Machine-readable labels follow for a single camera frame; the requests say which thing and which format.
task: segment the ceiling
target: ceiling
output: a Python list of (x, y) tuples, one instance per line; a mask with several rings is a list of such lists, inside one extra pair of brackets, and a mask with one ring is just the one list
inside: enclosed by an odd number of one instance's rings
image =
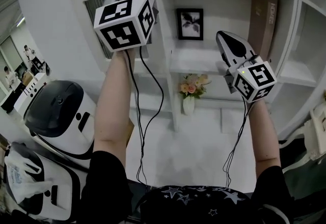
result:
[(0, 43), (16, 28), (21, 19), (18, 0), (0, 0)]

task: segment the black sleeve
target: black sleeve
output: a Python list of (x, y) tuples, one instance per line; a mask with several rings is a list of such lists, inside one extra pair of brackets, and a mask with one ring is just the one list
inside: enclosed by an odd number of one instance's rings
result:
[(259, 215), (266, 224), (293, 223), (293, 199), (281, 167), (272, 166), (259, 176), (252, 200), (259, 208)]
[(77, 222), (119, 223), (131, 214), (131, 197), (120, 160), (108, 152), (94, 152)]

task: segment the white cube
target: white cube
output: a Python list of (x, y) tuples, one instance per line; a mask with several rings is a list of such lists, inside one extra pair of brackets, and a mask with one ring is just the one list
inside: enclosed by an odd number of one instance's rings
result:
[(233, 86), (248, 103), (266, 97), (277, 83), (267, 61), (239, 68), (234, 76)]
[(146, 45), (155, 23), (153, 2), (122, 0), (98, 8), (94, 30), (112, 52)]

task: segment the black picture frame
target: black picture frame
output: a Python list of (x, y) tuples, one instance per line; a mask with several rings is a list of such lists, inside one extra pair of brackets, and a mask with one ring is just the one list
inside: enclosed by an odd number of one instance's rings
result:
[[(204, 40), (204, 10), (203, 9), (177, 9), (177, 21), (178, 21), (178, 38), (180, 40)], [(182, 33), (182, 14), (197, 12), (199, 13), (199, 37), (184, 36)]]

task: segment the person in white shirt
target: person in white shirt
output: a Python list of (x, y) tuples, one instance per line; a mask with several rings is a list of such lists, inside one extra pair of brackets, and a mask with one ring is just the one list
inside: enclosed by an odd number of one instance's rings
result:
[(40, 62), (40, 60), (36, 57), (35, 55), (35, 51), (30, 49), (29, 47), (27, 47), (27, 45), (24, 46), (25, 49), (25, 54), (27, 56), (27, 58), (29, 59), (29, 61), (32, 62), (32, 64), (39, 70), (42, 68), (42, 63)]
[(6, 73), (6, 81), (9, 87), (16, 93), (19, 94), (24, 90), (25, 86), (23, 83), (18, 79), (16, 74), (9, 70), (9, 68), (5, 67), (5, 73)]

